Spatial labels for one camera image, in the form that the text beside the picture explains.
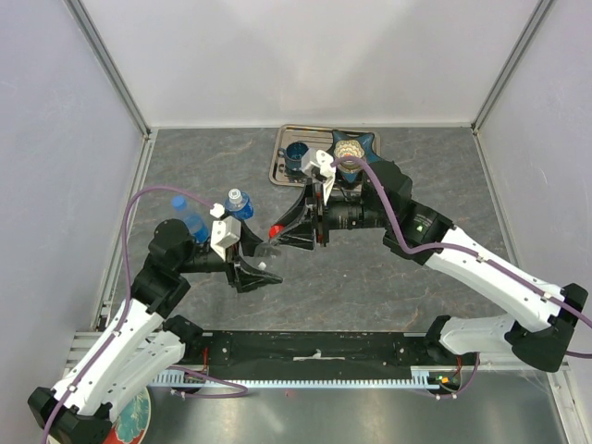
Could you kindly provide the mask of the clear unlabelled plastic bottle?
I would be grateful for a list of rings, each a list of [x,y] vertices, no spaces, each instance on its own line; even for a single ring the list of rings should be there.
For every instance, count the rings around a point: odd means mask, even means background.
[[[277,245],[263,242],[255,247],[253,263],[260,270],[276,273],[284,265],[284,255]]]

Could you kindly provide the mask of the red bottle cap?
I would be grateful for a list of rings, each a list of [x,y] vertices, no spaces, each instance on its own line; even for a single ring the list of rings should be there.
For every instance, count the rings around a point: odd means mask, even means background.
[[[276,237],[282,230],[284,229],[284,227],[282,225],[276,224],[270,227],[269,231],[268,231],[268,236],[270,239],[273,239],[274,237]]]

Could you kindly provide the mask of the labelled clear water bottle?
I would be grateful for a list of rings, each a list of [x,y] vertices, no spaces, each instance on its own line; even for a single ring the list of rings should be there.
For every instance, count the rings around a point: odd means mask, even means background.
[[[225,201],[225,208],[235,218],[239,220],[248,220],[254,215],[254,208],[250,196],[245,192],[242,193],[242,202],[239,204],[233,204],[229,201],[228,197]]]

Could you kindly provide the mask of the blue tinted plastic bottle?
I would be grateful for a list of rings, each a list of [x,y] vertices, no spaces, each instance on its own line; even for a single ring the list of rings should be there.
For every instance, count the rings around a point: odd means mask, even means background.
[[[174,209],[174,211],[176,217],[184,222],[190,234],[195,238],[197,243],[205,243],[207,241],[209,238],[209,230],[205,225],[203,218],[192,207],[190,207],[188,203],[184,210],[176,211]]]

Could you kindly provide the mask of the white bottle cap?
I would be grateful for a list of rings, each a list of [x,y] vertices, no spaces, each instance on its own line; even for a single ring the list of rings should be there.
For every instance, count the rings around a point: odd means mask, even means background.
[[[228,199],[233,204],[239,204],[242,202],[242,193],[239,189],[231,189],[228,192]]]

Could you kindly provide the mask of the blue bottle cap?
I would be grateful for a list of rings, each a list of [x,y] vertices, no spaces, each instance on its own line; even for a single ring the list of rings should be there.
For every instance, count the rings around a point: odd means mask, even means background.
[[[182,211],[187,207],[187,201],[185,199],[184,196],[182,195],[177,195],[175,197],[172,198],[171,200],[171,206],[176,210],[176,211]]]

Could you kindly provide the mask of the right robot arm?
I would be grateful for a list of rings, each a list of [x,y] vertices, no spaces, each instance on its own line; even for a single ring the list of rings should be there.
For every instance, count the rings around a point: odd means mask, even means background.
[[[468,353],[512,353],[554,373],[565,357],[587,292],[533,277],[473,240],[412,197],[412,180],[393,162],[347,156],[306,167],[298,201],[269,230],[275,244],[312,250],[338,229],[383,228],[397,256],[457,279],[503,310],[493,317],[440,315],[425,333],[425,357],[444,364]]]

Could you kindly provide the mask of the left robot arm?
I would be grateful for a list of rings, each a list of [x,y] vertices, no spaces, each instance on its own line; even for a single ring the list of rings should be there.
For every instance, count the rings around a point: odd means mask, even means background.
[[[189,273],[226,275],[238,292],[281,283],[281,277],[244,261],[262,244],[233,217],[216,221],[212,238],[196,242],[178,219],[160,223],[142,270],[111,324],[78,364],[52,388],[37,388],[28,405],[44,438],[102,443],[121,411],[169,366],[192,364],[203,353],[203,332],[171,314],[189,291]]]

